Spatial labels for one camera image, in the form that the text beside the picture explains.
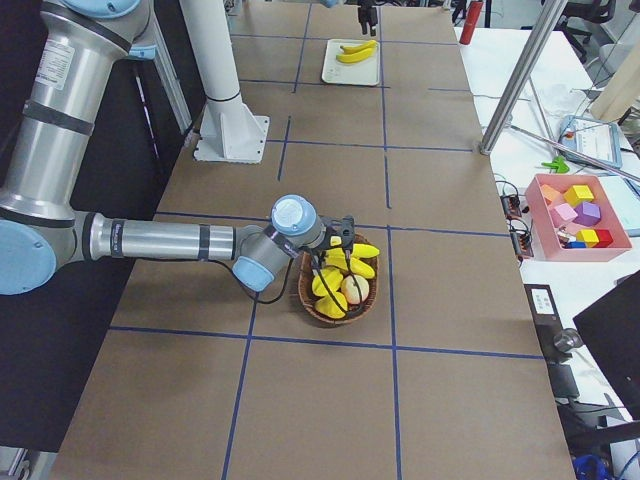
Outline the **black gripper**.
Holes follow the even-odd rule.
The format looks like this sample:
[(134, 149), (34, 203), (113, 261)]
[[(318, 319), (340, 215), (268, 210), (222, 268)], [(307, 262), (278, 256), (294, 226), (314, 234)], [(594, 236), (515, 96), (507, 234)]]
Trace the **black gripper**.
[(342, 239), (342, 221), (327, 217), (320, 216), (321, 232), (320, 239), (317, 244), (312, 248), (312, 266), (314, 268), (320, 268), (322, 259), (325, 256), (325, 251), (332, 247), (331, 239), (337, 236), (339, 240)]
[(359, 24), (361, 27), (361, 32), (363, 35), (368, 33), (368, 20), (367, 15), (369, 15), (369, 32), (371, 36), (376, 36), (377, 33), (377, 12), (373, 12), (375, 10), (375, 1), (374, 0), (358, 0), (358, 13), (359, 13)]

